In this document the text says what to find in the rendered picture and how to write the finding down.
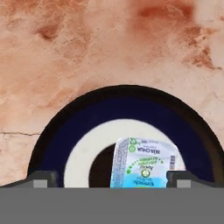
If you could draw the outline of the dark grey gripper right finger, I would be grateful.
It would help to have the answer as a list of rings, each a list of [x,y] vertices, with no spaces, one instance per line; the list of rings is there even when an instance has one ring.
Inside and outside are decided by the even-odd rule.
[[[202,180],[191,174],[189,171],[168,171],[166,173],[166,178],[166,186],[170,188],[224,188],[224,184]]]

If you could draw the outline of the dark blue and white plate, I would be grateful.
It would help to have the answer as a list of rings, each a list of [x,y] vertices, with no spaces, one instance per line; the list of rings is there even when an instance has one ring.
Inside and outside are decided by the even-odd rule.
[[[124,122],[139,122],[162,132],[180,149],[186,169],[199,179],[224,186],[224,150],[205,120],[187,104],[164,91],[136,85],[103,87],[67,104],[45,127],[36,142],[28,174],[55,172],[65,185],[68,157],[83,142],[92,155],[87,164],[89,187],[108,187],[115,143],[94,151],[96,142],[115,134],[111,128],[87,140],[90,132],[113,122],[120,131]]]

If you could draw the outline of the white yogurt container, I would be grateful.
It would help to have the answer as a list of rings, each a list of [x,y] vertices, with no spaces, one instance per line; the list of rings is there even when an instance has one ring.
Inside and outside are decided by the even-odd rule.
[[[115,145],[111,188],[166,188],[174,171],[178,149],[174,144],[139,137],[120,138]]]

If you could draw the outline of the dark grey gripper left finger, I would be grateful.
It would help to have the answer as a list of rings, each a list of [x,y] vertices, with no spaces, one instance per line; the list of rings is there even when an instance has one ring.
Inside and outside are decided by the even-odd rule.
[[[35,171],[25,179],[4,185],[6,187],[51,188],[58,186],[56,171]]]

